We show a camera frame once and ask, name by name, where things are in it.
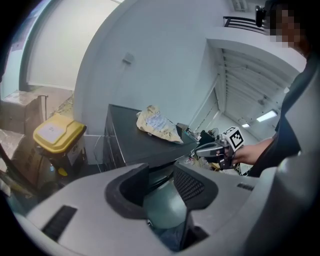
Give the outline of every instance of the trash bin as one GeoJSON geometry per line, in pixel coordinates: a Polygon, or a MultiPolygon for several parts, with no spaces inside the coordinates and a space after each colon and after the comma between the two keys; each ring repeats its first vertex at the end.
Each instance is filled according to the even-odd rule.
{"type": "Polygon", "coordinates": [[[82,135],[86,129],[82,123],[55,114],[34,130],[33,139],[39,153],[49,159],[60,175],[74,178],[85,159],[82,135]]]}

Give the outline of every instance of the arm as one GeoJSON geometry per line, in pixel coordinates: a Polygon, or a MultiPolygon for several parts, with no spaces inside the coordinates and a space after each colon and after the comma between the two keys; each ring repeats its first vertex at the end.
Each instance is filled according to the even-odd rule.
{"type": "Polygon", "coordinates": [[[232,164],[244,163],[254,165],[265,149],[274,141],[277,134],[267,138],[256,145],[245,145],[235,152],[232,164]]]}

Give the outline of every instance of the fluorescent light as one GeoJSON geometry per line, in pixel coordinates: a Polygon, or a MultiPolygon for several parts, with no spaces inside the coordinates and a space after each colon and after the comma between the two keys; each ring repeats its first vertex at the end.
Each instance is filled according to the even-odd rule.
{"type": "Polygon", "coordinates": [[[276,111],[271,110],[271,111],[269,111],[268,113],[266,113],[266,114],[258,117],[257,120],[258,120],[259,122],[262,122],[262,121],[267,120],[267,119],[269,119],[269,118],[274,118],[274,117],[276,117],[277,115],[278,115],[278,113],[277,113],[276,111]]]}

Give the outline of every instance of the yellow lid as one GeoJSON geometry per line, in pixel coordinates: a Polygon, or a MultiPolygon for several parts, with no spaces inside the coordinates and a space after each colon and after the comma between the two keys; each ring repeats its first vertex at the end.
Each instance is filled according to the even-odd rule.
{"type": "Polygon", "coordinates": [[[34,130],[33,139],[50,153],[62,153],[84,128],[85,125],[82,123],[64,115],[55,114],[34,130]]]}

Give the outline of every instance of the crumpled paper bag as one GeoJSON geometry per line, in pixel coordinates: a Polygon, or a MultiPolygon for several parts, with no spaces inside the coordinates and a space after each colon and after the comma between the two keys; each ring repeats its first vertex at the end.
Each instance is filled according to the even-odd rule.
{"type": "Polygon", "coordinates": [[[161,114],[157,106],[150,105],[136,114],[136,126],[144,132],[150,133],[169,142],[183,144],[176,126],[161,114]]]}

